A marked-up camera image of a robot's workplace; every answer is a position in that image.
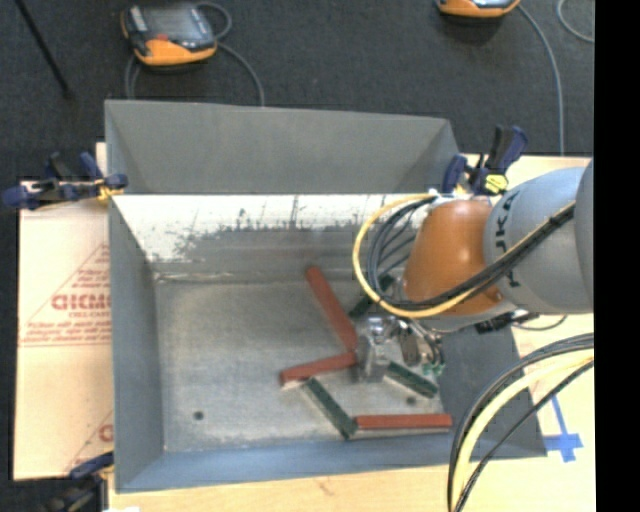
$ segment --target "black stand leg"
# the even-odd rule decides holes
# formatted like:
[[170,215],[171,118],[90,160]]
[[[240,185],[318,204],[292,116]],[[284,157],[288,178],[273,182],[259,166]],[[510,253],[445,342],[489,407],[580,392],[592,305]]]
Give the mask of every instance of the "black stand leg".
[[42,35],[38,31],[38,27],[36,27],[36,24],[34,23],[33,18],[31,17],[31,14],[29,14],[29,10],[27,9],[27,6],[24,4],[23,0],[14,0],[14,1],[18,6],[18,9],[20,10],[22,17],[24,18],[27,25],[29,26],[29,30],[31,30],[33,37],[38,43],[38,47],[42,51],[44,58],[47,60],[47,64],[49,64],[51,71],[53,71],[53,74],[56,77],[56,80],[60,84],[60,87],[62,88],[63,96],[65,98],[72,98],[73,92],[71,91],[69,84],[67,84],[67,81],[64,79],[64,76],[62,76],[62,72],[60,71],[60,68],[56,64],[56,61],[54,60],[53,55],[51,55],[51,52],[49,52],[49,48],[47,48],[47,45],[44,42],[44,39],[42,38]]

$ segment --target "orange device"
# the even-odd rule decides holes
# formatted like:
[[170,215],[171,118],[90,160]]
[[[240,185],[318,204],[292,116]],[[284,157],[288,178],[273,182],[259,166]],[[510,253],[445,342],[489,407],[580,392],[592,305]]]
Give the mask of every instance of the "orange device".
[[520,0],[435,0],[442,14],[465,18],[499,18],[516,8]]
[[134,5],[122,12],[121,24],[136,57],[147,66],[173,68],[199,63],[217,49],[210,24],[189,3]]

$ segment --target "blue clamp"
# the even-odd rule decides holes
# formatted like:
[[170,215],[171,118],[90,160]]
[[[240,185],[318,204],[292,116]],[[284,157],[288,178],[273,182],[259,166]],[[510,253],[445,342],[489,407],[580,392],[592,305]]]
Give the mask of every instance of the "blue clamp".
[[466,174],[469,192],[474,195],[495,196],[504,193],[509,184],[505,176],[507,170],[520,158],[528,142],[525,133],[517,126],[508,130],[497,126],[489,156],[484,159],[480,155],[475,167],[471,167],[464,156],[454,155],[445,170],[441,192],[452,193]]
[[[125,174],[104,176],[91,154],[80,154],[82,174],[73,175],[60,158],[53,153],[44,168],[45,178],[32,183],[29,187],[17,185],[2,192],[5,206],[16,209],[36,210],[43,206],[81,199],[106,199],[120,193],[129,184]],[[71,176],[70,181],[62,176]]]
[[74,485],[38,507],[42,512],[79,512],[91,505],[92,510],[109,508],[107,481],[100,471],[114,464],[113,452],[107,452],[72,469],[69,479]]

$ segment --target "yellow cable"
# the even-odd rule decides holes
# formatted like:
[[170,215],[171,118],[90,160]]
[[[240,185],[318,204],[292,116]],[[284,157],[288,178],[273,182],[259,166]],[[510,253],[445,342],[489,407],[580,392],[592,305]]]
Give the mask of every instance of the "yellow cable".
[[[591,354],[589,356],[585,356],[583,354],[584,351],[588,351]],[[464,490],[464,486],[466,482],[464,481],[463,475],[468,474],[468,467],[471,463],[471,454],[473,449],[484,432],[486,426],[493,419],[493,417],[497,414],[497,412],[504,407],[507,402],[509,402],[513,397],[515,397],[518,393],[520,393],[523,389],[528,386],[542,380],[543,378],[555,375],[557,373],[573,369],[576,367],[580,367],[587,362],[590,362],[594,359],[594,351],[593,348],[584,349],[578,351],[571,360],[563,360],[557,362],[555,364],[546,365],[542,368],[538,368],[533,372],[521,377],[516,382],[505,388],[499,395],[497,395],[490,403],[487,405],[482,412],[476,417],[473,425],[469,429],[468,434],[465,437],[463,444],[460,447],[460,452],[458,455],[458,463],[455,467],[453,474],[453,493],[452,496],[455,497],[453,500],[453,508],[455,508],[456,503],[460,499],[462,495],[462,491]]]
[[[472,295],[480,286],[478,285],[475,288],[472,288],[466,292],[460,293],[455,297],[452,297],[448,301],[443,302],[442,304],[438,304],[437,306],[427,307],[425,309],[420,309],[420,310],[407,310],[407,309],[402,309],[402,308],[393,306],[392,304],[389,304],[388,302],[383,300],[382,297],[380,297],[380,295],[376,293],[375,290],[373,290],[373,288],[371,288],[371,286],[367,282],[364,276],[364,273],[362,272],[362,267],[360,265],[360,248],[362,246],[362,241],[364,240],[364,237],[369,231],[369,229],[371,228],[371,226],[382,215],[384,215],[388,211],[392,210],[393,208],[401,204],[408,203],[411,201],[431,199],[434,197],[437,197],[437,196],[434,194],[413,194],[383,206],[362,224],[360,231],[358,232],[358,235],[356,236],[355,242],[353,244],[352,263],[353,263],[354,272],[356,274],[356,278],[358,279],[360,286],[374,303],[379,304],[381,307],[383,307],[390,313],[397,316],[401,316],[405,318],[426,318],[429,316],[437,315],[463,302],[467,297]],[[556,212],[555,215],[560,215],[564,213],[566,210],[568,210],[569,208],[572,208],[574,205],[575,205],[575,201],[571,201],[567,206],[565,206],[564,208],[561,208],[558,212]],[[498,258],[494,263],[499,263],[500,261],[505,259],[507,256],[509,256],[511,253],[518,250],[522,245],[526,244],[531,239],[531,237],[534,236],[534,234],[535,234],[535,231],[532,231],[527,236],[522,238],[520,241],[514,244],[508,251],[506,251],[500,258]]]

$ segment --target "blue tape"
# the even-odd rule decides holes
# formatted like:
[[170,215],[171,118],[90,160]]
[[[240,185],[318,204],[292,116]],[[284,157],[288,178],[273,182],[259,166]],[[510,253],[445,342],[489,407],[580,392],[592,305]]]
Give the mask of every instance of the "blue tape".
[[553,405],[553,410],[556,413],[561,433],[555,436],[544,436],[543,439],[545,447],[547,448],[547,451],[558,450],[562,456],[563,462],[573,462],[576,460],[574,450],[577,448],[583,448],[584,445],[580,440],[579,434],[569,434],[567,425],[564,422],[564,417],[562,416],[562,411],[560,410],[558,397],[554,396],[551,399],[551,403]]

